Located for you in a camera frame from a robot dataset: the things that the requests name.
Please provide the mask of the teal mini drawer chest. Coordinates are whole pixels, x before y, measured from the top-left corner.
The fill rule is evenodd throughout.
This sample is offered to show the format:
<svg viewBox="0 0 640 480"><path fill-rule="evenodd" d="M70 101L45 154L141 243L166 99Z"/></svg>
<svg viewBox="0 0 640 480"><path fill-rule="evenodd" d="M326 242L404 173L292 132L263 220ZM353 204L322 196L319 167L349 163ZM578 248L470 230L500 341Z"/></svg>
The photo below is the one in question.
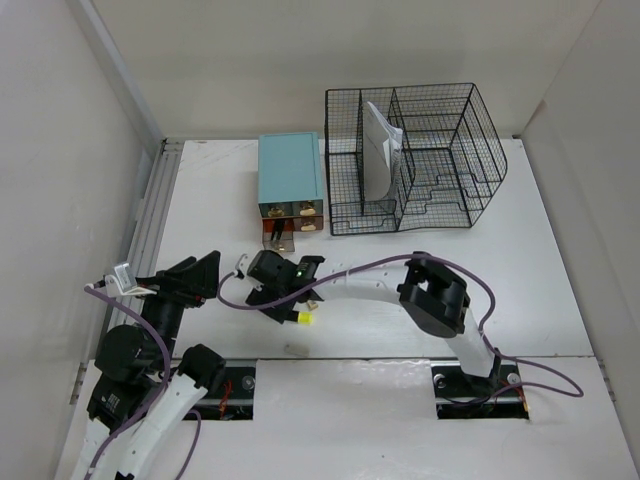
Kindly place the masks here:
<svg viewBox="0 0 640 480"><path fill-rule="evenodd" d="M294 235L324 228L324 177L315 132L258 139L258 208L263 247L295 250Z"/></svg>

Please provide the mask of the white spiral notebook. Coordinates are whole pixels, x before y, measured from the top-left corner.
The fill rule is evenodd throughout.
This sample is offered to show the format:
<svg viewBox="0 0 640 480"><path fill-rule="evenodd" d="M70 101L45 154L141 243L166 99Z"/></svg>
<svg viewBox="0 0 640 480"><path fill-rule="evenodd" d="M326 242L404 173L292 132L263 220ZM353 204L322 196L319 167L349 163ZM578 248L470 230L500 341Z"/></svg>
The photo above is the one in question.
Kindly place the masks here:
<svg viewBox="0 0 640 480"><path fill-rule="evenodd" d="M372 102L363 105L363 189L366 201L393 196L403 135L404 131L389 123Z"/></svg>

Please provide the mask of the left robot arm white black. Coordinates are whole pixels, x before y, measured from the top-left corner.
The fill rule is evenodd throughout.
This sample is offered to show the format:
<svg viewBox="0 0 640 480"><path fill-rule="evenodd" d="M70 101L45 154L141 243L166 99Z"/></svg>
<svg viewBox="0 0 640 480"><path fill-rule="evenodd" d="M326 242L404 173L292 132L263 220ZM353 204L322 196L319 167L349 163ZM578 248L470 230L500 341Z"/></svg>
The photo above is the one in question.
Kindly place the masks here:
<svg viewBox="0 0 640 480"><path fill-rule="evenodd" d="M188 348L171 364L185 310L217 295L221 254L190 256L152 276L121 263L86 293L130 317L101 340L94 361L100 377L74 479L145 479L162 445L196 403L223 387L226 361L209 347Z"/></svg>

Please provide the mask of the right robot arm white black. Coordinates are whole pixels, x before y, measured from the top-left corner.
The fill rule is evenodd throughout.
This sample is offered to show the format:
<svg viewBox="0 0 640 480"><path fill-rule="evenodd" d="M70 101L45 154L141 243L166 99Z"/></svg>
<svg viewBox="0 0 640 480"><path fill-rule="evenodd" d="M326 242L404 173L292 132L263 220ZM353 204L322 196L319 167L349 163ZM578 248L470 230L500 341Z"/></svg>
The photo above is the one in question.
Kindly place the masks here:
<svg viewBox="0 0 640 480"><path fill-rule="evenodd" d="M419 330L445 340L459 361L456 376L467 397L487 397L499 385L501 361L484 343L469 310L466 281L424 252L357 267L318 255L295 263L263 250L238 267L253 285L246 304L279 323L301 319L298 303L354 299L399 306Z"/></svg>

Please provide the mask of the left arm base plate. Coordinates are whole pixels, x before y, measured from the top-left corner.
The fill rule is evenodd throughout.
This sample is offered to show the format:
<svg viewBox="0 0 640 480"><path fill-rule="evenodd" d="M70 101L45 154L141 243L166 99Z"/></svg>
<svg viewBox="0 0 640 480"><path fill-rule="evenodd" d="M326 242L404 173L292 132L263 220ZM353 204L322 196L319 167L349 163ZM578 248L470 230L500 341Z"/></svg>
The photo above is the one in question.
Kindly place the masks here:
<svg viewBox="0 0 640 480"><path fill-rule="evenodd" d="M226 368L222 384L199 400L193 410L202 420L252 420L255 390L256 365L232 365Z"/></svg>

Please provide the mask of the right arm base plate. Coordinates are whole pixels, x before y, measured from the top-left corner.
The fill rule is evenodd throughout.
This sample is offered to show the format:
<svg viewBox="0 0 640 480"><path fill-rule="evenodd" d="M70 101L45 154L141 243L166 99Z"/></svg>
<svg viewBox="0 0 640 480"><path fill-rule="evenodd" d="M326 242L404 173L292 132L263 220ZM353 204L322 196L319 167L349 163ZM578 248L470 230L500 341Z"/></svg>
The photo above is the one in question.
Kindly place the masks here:
<svg viewBox="0 0 640 480"><path fill-rule="evenodd" d="M431 371L439 420L529 419L521 387L495 395L521 380L515 364L501 365L490 378L466 375L456 362L434 363Z"/></svg>

